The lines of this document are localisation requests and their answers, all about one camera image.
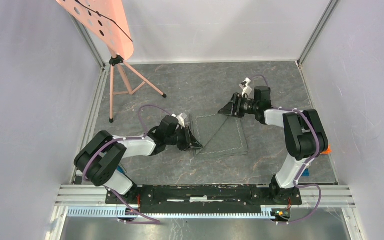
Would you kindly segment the grey cloth napkin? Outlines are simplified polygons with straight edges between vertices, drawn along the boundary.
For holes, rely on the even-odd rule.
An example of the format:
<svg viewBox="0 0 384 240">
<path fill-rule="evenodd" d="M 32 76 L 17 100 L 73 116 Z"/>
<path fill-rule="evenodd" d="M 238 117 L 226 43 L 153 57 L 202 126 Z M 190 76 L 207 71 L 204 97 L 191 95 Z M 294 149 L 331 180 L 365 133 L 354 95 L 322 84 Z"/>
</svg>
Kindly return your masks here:
<svg viewBox="0 0 384 240">
<path fill-rule="evenodd" d="M 202 113 L 193 117 L 192 129 L 202 145 L 202 149 L 194 153 L 196 159 L 208 160 L 248 154 L 248 144 L 239 118 Z"/>
</svg>

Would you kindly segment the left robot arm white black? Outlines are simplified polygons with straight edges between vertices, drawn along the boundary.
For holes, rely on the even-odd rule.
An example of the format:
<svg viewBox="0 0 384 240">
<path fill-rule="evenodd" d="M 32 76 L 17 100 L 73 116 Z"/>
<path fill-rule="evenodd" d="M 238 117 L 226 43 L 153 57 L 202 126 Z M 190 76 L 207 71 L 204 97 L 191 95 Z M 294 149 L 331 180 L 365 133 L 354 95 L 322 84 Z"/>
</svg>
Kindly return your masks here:
<svg viewBox="0 0 384 240">
<path fill-rule="evenodd" d="M 200 150 L 203 145 L 193 135 L 183 118 L 167 115 L 158 126 L 140 136 L 116 136 L 106 130 L 97 133 L 74 158 L 74 166 L 83 179 L 96 187 L 115 191 L 125 204 L 137 198 L 135 183 L 119 171 L 123 159 L 136 156 L 155 156 L 167 146 L 179 151 Z"/>
</svg>

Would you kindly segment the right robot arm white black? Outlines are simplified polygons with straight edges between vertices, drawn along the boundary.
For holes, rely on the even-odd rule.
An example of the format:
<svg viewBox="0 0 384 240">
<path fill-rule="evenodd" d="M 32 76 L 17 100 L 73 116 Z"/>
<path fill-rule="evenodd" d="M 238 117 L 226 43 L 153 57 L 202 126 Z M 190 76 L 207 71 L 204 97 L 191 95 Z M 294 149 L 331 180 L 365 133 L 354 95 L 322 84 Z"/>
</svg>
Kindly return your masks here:
<svg viewBox="0 0 384 240">
<path fill-rule="evenodd" d="M 280 171 L 273 176 L 268 191 L 269 199 L 275 204 L 282 204 L 295 194 L 304 171 L 329 147 L 318 112 L 274 107 L 268 86 L 257 86 L 253 98 L 248 98 L 247 94 L 233 94 L 218 114 L 235 118 L 253 115 L 262 125 L 283 129 L 288 154 Z"/>
</svg>

